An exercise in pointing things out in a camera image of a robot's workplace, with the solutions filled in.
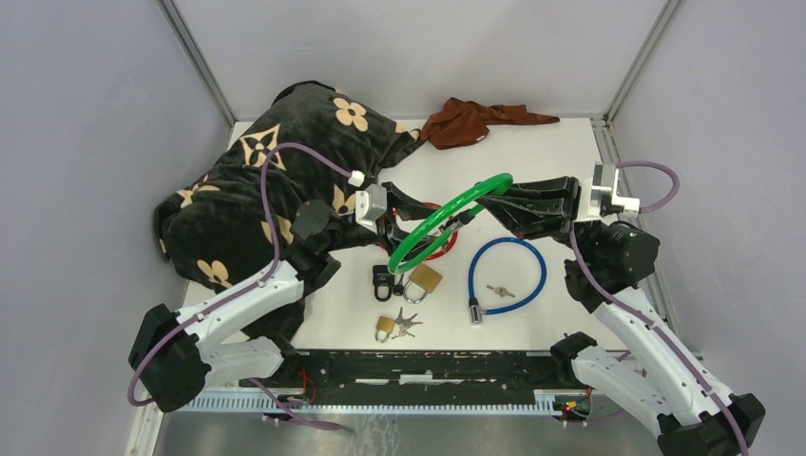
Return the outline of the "green cable lock keys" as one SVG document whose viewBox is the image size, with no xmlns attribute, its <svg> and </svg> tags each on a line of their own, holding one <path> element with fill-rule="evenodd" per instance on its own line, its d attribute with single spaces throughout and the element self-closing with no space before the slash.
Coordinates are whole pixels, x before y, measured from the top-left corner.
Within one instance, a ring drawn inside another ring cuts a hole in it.
<svg viewBox="0 0 806 456">
<path fill-rule="evenodd" d="M 457 228 L 458 220 L 456 218 L 449 218 L 443 225 L 440 226 L 442 233 L 452 233 Z"/>
</svg>

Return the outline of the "red cable lock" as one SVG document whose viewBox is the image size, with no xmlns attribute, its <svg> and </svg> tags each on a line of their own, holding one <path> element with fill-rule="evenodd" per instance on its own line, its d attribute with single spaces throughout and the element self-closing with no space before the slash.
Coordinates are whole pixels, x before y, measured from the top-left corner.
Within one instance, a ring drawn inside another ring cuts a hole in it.
<svg viewBox="0 0 806 456">
<path fill-rule="evenodd" d="M 460 220 L 462 204 L 451 201 L 439 208 L 415 227 L 399 247 L 390 255 L 389 267 L 395 271 L 409 271 L 417 264 L 441 257 L 455 243 L 458 230 L 464 224 Z M 458 220 L 457 228 L 452 233 L 442 233 L 440 226 L 448 219 Z"/>
</svg>

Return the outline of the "black padlock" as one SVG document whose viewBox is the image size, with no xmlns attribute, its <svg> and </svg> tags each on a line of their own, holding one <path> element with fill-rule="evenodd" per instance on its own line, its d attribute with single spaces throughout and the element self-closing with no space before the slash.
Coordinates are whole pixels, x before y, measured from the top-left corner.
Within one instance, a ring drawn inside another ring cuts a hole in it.
<svg viewBox="0 0 806 456">
<path fill-rule="evenodd" d="M 372 268 L 372 283 L 374 288 L 374 298 L 378 302 L 387 302 L 393 296 L 393 287 L 396 277 L 386 265 L 378 264 Z"/>
</svg>

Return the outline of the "green cable lock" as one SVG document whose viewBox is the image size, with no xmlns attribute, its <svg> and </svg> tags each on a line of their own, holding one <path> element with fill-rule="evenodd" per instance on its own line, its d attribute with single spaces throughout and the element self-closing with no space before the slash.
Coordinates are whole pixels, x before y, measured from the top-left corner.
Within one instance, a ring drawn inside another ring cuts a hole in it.
<svg viewBox="0 0 806 456">
<path fill-rule="evenodd" d="M 424 262 L 485 210 L 480 199 L 503 196 L 512 185 L 513 176 L 510 173 L 497 174 L 476 183 L 469 190 L 438 208 L 417 225 L 391 253 L 388 261 L 389 272 L 396 275 L 406 273 Z M 411 251 L 437 229 L 441 229 L 440 234 L 424 245 L 416 256 L 412 256 Z"/>
</svg>

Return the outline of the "blue cable lock keys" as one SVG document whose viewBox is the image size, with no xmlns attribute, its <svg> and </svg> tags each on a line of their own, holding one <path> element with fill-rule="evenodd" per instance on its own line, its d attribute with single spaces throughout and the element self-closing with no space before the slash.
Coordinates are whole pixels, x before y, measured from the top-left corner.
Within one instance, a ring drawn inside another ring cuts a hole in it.
<svg viewBox="0 0 806 456">
<path fill-rule="evenodd" d="M 515 297 L 506 287 L 488 285 L 487 288 L 500 297 Z"/>
</svg>

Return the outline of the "small brass padlock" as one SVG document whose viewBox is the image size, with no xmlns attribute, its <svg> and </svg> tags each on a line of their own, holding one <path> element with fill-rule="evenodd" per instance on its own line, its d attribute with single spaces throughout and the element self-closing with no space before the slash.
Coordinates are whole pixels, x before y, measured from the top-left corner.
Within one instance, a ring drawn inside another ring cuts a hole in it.
<svg viewBox="0 0 806 456">
<path fill-rule="evenodd" d="M 375 325 L 374 339 L 378 343 L 386 343 L 394 332 L 395 320 L 381 315 Z"/>
</svg>

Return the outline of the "blue cable lock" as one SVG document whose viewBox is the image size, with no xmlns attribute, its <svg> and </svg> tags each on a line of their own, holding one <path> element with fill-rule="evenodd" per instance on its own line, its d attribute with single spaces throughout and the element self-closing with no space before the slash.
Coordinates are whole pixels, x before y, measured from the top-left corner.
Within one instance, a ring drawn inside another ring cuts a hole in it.
<svg viewBox="0 0 806 456">
<path fill-rule="evenodd" d="M 482 256 L 492 247 L 501 244 L 514 244 L 527 249 L 538 262 L 539 280 L 537 281 L 534 289 L 524 298 L 505 306 L 500 306 L 492 309 L 485 309 L 480 305 L 478 297 L 476 295 L 475 273 Z M 476 251 L 476 253 L 472 257 L 468 269 L 468 277 L 467 277 L 467 291 L 469 296 L 468 310 L 471 325 L 472 326 L 481 325 L 483 323 L 483 318 L 485 315 L 507 314 L 525 307 L 528 303 L 535 300 L 544 290 L 547 284 L 547 273 L 548 273 L 547 262 L 544 256 L 534 245 L 525 240 L 519 239 L 517 237 L 499 237 L 485 243 Z"/>
</svg>

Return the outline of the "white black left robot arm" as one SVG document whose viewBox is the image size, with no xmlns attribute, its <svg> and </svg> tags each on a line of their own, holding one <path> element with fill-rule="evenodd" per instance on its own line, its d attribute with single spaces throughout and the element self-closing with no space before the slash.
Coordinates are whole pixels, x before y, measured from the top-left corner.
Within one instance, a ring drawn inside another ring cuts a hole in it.
<svg viewBox="0 0 806 456">
<path fill-rule="evenodd" d="M 400 274 L 447 243 L 460 220 L 458 205 L 430 207 L 389 182 L 371 184 L 357 196 L 353 217 L 338 215 L 319 199 L 304 202 L 292 223 L 292 244 L 232 288 L 177 311 L 164 304 L 150 309 L 128 356 L 129 403 L 171 412 L 203 390 L 233 381 L 292 384 L 299 362 L 274 337 L 239 343 L 229 337 L 323 288 L 341 266 L 333 251 L 385 243 L 388 270 Z"/>
</svg>

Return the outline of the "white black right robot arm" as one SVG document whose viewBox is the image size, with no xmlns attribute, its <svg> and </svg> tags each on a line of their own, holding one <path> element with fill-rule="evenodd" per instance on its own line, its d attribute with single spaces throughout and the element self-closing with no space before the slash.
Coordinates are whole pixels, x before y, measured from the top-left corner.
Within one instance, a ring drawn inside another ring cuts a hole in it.
<svg viewBox="0 0 806 456">
<path fill-rule="evenodd" d="M 626 367 L 593 337 L 576 332 L 550 350 L 551 380 L 579 382 L 638 420 L 664 455 L 745 455 L 765 417 L 751 393 L 735 393 L 670 330 L 639 284 L 655 271 L 658 239 L 625 224 L 645 212 L 619 190 L 618 177 L 486 182 L 478 200 L 519 241 L 551 238 L 568 246 L 568 294 L 616 335 L 639 363 Z"/>
</svg>

